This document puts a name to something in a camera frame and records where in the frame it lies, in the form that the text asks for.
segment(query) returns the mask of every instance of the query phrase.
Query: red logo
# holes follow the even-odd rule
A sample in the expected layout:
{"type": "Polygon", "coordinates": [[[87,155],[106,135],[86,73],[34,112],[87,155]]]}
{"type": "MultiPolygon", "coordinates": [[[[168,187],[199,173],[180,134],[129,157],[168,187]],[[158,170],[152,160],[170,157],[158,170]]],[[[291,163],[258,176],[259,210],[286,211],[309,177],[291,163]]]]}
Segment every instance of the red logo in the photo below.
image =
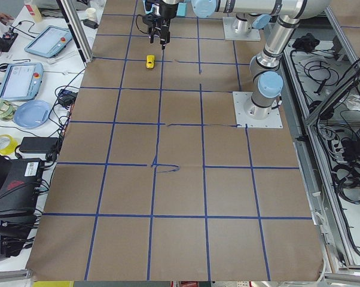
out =
{"type": "Polygon", "coordinates": [[[18,187],[19,185],[24,184],[23,181],[12,181],[9,185],[7,185],[7,190],[12,190],[15,187],[18,187]]]}

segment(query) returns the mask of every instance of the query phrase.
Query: white container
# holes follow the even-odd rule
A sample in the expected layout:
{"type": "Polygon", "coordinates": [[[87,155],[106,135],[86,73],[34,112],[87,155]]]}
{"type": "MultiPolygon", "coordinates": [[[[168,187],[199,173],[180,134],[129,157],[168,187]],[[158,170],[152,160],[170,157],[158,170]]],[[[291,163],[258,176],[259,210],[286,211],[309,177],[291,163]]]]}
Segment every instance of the white container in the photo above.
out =
{"type": "Polygon", "coordinates": [[[35,23],[42,21],[42,15],[38,7],[33,3],[33,0],[25,0],[25,6],[33,18],[35,23]]]}
{"type": "Polygon", "coordinates": [[[94,21],[97,23],[97,15],[96,15],[96,9],[95,8],[88,8],[86,9],[87,17],[89,20],[94,21]]]}

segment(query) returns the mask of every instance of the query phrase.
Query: roll of tape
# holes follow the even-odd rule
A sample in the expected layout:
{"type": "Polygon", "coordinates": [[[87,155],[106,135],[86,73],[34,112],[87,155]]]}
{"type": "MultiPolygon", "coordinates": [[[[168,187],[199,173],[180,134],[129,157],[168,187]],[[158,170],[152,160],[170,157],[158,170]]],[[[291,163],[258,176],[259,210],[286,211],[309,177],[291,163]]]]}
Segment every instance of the roll of tape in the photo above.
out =
{"type": "Polygon", "coordinates": [[[15,151],[18,143],[9,135],[0,135],[0,154],[8,155],[15,151]]]}

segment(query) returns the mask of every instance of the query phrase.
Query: black case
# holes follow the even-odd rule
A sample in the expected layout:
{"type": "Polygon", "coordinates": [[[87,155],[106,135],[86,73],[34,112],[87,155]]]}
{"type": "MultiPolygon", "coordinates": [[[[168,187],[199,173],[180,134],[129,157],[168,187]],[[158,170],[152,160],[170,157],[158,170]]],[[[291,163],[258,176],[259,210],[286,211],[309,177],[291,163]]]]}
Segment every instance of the black case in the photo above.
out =
{"type": "Polygon", "coordinates": [[[56,149],[58,138],[25,137],[19,146],[24,154],[48,154],[56,149]]]}

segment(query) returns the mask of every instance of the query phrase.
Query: yellow toy car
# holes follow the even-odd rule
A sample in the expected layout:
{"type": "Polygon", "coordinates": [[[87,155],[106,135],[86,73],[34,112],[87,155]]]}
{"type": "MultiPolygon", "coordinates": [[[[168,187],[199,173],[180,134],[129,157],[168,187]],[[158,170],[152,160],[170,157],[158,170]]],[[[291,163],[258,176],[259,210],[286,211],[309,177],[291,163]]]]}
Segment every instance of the yellow toy car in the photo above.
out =
{"type": "Polygon", "coordinates": [[[147,55],[147,69],[153,69],[155,66],[155,55],[147,55]]]}

